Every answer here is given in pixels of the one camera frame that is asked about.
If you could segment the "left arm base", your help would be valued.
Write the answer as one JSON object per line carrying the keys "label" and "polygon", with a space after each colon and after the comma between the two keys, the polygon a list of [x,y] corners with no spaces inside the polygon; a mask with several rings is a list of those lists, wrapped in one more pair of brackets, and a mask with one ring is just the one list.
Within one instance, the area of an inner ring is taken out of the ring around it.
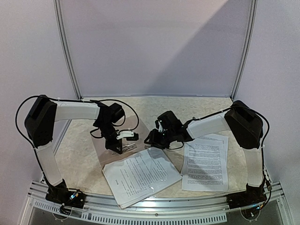
{"label": "left arm base", "polygon": [[45,181],[48,185],[48,191],[45,197],[47,201],[83,209],[86,200],[86,194],[84,192],[79,189],[67,188],[64,179],[56,186],[51,185],[47,179]]}

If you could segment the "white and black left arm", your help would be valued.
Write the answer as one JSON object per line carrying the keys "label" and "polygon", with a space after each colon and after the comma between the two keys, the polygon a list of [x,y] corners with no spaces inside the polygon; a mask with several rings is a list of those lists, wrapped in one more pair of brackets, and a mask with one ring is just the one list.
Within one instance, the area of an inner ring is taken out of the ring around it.
{"label": "white and black left arm", "polygon": [[24,126],[48,186],[54,187],[51,195],[59,203],[66,203],[70,194],[62,186],[63,177],[55,156],[73,120],[91,120],[105,140],[105,148],[121,154],[122,139],[114,124],[125,116],[121,105],[106,105],[99,101],[51,100],[45,95],[35,96]]}

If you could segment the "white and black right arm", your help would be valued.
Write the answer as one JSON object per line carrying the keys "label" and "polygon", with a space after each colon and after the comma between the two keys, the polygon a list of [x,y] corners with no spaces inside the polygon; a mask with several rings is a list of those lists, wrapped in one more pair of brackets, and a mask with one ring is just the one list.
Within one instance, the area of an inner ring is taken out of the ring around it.
{"label": "white and black right arm", "polygon": [[262,116],[241,101],[202,118],[181,122],[174,112],[158,116],[145,144],[169,149],[171,143],[184,144],[181,170],[182,190],[194,192],[225,192],[229,188],[227,171],[229,148],[244,153],[246,189],[242,200],[253,204],[264,186]]}

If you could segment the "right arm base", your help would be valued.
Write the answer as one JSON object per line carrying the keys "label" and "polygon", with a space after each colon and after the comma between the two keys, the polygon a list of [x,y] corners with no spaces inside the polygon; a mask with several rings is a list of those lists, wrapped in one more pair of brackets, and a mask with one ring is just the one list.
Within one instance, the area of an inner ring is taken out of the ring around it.
{"label": "right arm base", "polygon": [[226,202],[230,209],[256,205],[266,200],[267,197],[264,192],[264,183],[259,187],[253,187],[247,184],[245,191],[226,195]]}

